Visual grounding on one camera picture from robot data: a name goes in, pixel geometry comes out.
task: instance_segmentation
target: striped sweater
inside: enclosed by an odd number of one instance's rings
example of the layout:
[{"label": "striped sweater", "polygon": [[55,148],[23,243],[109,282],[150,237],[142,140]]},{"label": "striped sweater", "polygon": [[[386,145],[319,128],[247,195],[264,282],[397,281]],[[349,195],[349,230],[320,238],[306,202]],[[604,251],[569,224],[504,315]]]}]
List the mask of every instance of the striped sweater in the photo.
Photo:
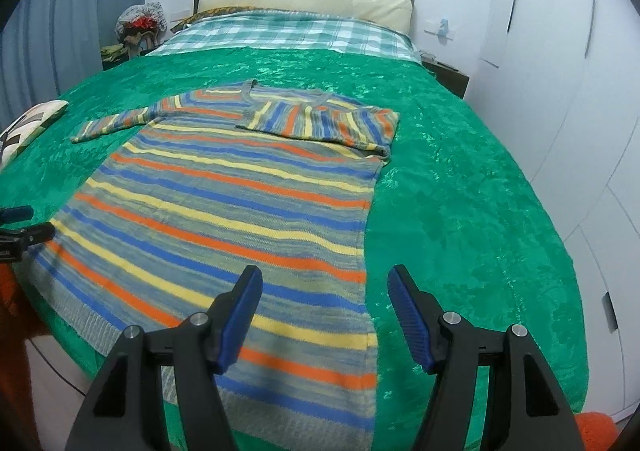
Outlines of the striped sweater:
[{"label": "striped sweater", "polygon": [[106,354],[125,326],[175,325],[258,265],[257,313],[217,379],[232,427],[293,450],[369,449],[376,335],[364,227],[397,122],[388,109],[251,81],[92,121],[74,142],[148,125],[17,271]]}]

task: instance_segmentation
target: metal screw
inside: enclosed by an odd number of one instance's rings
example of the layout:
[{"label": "metal screw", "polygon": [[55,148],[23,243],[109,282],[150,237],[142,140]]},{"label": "metal screw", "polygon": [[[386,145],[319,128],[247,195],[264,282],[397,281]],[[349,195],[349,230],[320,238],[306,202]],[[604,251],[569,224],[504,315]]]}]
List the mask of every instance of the metal screw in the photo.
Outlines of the metal screw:
[{"label": "metal screw", "polygon": [[138,325],[131,325],[124,329],[124,336],[127,339],[133,339],[140,334],[140,327]]},{"label": "metal screw", "polygon": [[529,331],[522,325],[512,326],[511,331],[518,337],[524,337],[529,333]]},{"label": "metal screw", "polygon": [[196,312],[194,315],[192,315],[189,318],[189,321],[191,321],[191,324],[196,326],[204,325],[204,323],[206,323],[208,320],[209,320],[209,316],[206,315],[204,312]]},{"label": "metal screw", "polygon": [[462,317],[460,317],[460,314],[458,314],[457,312],[453,312],[452,310],[449,310],[448,312],[442,314],[442,318],[450,325],[457,325],[458,323],[460,323],[460,321],[462,321]]}]

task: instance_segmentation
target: black cable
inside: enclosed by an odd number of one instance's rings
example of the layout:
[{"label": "black cable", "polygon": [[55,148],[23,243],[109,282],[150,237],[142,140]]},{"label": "black cable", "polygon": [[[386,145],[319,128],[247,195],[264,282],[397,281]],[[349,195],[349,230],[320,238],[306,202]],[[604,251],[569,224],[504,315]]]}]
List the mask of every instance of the black cable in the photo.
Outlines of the black cable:
[{"label": "black cable", "polygon": [[49,365],[49,368],[51,368],[53,370],[53,372],[60,377],[60,379],[62,379],[63,381],[65,381],[65,383],[67,383],[69,386],[71,386],[75,391],[77,391],[80,395],[82,395],[83,397],[86,397],[86,393],[83,393],[82,390],[80,388],[78,388],[77,386],[74,386],[73,384],[71,384],[65,377],[62,376],[62,374],[56,370],[56,368],[54,367],[54,365],[52,365],[49,360],[44,356],[44,354],[42,353],[42,351],[37,347],[36,343],[33,342],[33,340],[29,337],[27,338],[29,340],[29,342],[31,343],[31,345],[36,349],[36,352],[38,352],[38,354],[40,354],[40,357],[42,357],[44,359],[44,362],[46,362],[47,365]]}]

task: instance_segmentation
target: wardrobe handle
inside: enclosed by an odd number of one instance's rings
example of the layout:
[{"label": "wardrobe handle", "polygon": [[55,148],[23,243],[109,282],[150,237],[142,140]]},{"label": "wardrobe handle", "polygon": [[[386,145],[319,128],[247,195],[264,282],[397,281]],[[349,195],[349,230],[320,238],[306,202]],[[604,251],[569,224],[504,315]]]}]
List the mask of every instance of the wardrobe handle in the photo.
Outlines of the wardrobe handle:
[{"label": "wardrobe handle", "polygon": [[593,18],[596,14],[596,0],[591,1],[591,23],[589,24],[589,36],[587,37],[587,47],[584,49],[584,59],[587,59],[591,46],[591,36],[593,35]]},{"label": "wardrobe handle", "polygon": [[602,306],[604,307],[604,314],[607,317],[609,332],[613,333],[618,330],[618,319],[616,318],[616,310],[613,308],[613,302],[611,301],[608,290],[602,298]]},{"label": "wardrobe handle", "polygon": [[511,3],[511,14],[509,15],[509,25],[507,25],[507,34],[511,30],[511,22],[513,21],[513,11],[515,10],[515,8],[516,8],[516,0],[513,0],[513,2]]}]

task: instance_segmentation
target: bedside table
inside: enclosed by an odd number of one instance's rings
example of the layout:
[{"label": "bedside table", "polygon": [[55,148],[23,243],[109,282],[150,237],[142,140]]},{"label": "bedside table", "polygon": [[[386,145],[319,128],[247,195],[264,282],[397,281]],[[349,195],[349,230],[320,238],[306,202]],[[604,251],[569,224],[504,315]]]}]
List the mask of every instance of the bedside table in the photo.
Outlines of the bedside table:
[{"label": "bedside table", "polygon": [[438,83],[452,94],[457,95],[460,99],[465,96],[466,85],[469,83],[468,75],[463,74],[457,68],[437,61],[432,63],[423,59],[422,66],[433,72]]}]

